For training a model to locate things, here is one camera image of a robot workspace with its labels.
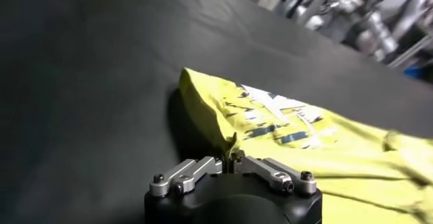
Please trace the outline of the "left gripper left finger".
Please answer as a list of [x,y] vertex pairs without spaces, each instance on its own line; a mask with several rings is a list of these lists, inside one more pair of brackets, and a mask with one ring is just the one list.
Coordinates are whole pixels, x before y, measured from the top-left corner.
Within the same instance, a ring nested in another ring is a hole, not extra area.
[[154,175],[150,182],[150,194],[165,197],[172,189],[178,190],[182,195],[188,194],[204,175],[222,172],[223,162],[213,156],[205,156],[201,160],[186,159],[168,172]]

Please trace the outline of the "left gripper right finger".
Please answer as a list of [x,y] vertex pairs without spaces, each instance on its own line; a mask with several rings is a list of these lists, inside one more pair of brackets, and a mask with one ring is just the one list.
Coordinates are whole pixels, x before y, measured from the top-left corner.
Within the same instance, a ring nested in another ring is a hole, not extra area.
[[247,156],[243,150],[232,153],[231,158],[234,173],[256,175],[276,192],[299,195],[317,192],[317,181],[310,171],[297,171],[272,158]]

